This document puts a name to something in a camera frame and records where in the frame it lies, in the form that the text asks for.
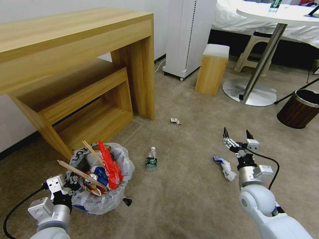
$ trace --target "white cushion top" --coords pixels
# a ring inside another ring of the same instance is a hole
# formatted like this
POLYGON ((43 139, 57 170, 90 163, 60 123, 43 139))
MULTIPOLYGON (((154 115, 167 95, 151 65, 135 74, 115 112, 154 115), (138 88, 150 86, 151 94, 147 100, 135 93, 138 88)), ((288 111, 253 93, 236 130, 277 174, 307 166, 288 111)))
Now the white cushion top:
POLYGON ((229 57, 229 46, 217 45, 217 44, 207 44, 203 55, 205 56, 215 56, 221 58, 229 57))

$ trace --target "plastic garbage bag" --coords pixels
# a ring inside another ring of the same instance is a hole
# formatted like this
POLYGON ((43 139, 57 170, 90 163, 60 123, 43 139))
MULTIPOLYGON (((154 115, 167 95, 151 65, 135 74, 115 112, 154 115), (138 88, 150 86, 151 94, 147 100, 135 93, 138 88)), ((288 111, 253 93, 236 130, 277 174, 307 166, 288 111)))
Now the plastic garbage bag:
MULTIPOLYGON (((123 198, 125 198, 125 187, 128 181, 132 177, 132 173, 135 170, 133 162, 129 159, 129 153, 126 148, 117 143, 105 143, 111 147, 111 154, 114 156, 114 160, 117 161, 121 168, 123 181, 116 188, 102 196, 96 196, 89 191, 76 191, 72 197, 72 204, 75 207, 86 210, 88 213, 102 215, 118 207, 123 198)), ((70 165, 77 168, 79 164, 86 163, 86 155, 90 153, 87 148, 81 148, 76 150, 70 160, 70 165)), ((71 172, 67 171, 66 179, 69 179, 71 172)))

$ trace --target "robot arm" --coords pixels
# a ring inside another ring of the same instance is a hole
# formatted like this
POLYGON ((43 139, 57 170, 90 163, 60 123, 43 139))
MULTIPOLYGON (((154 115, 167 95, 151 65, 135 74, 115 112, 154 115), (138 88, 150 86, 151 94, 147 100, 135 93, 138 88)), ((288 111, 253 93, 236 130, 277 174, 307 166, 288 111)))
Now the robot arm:
POLYGON ((71 195, 80 185, 76 182, 66 184, 61 175, 47 179, 47 185, 51 199, 35 200, 28 208, 31 216, 38 221, 37 233, 31 239, 70 239, 71 195))
POLYGON ((273 174, 270 166, 256 165, 252 152, 259 143, 247 132, 246 143, 236 143, 224 128, 224 144, 238 159, 240 204, 254 219, 263 239, 310 239, 310 234, 294 218, 288 216, 276 202, 273 193, 263 186, 264 179, 273 174))

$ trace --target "white air purifier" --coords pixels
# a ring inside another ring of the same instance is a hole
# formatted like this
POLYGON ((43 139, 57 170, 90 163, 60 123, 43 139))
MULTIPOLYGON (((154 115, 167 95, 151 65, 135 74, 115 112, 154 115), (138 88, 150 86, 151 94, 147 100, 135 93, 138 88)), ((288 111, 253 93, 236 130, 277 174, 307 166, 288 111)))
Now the white air purifier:
POLYGON ((216 0, 169 1, 165 75, 183 81, 200 67, 215 8, 216 0))

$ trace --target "green bottle label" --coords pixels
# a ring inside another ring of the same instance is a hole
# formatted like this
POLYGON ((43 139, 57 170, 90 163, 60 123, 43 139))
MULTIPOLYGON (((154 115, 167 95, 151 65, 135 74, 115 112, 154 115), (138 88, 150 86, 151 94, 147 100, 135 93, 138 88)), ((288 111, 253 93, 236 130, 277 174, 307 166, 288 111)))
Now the green bottle label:
POLYGON ((271 4, 271 8, 279 8, 282 0, 273 0, 271 4))
POLYGON ((150 164, 153 167, 156 167, 157 158, 146 158, 146 165, 150 164))

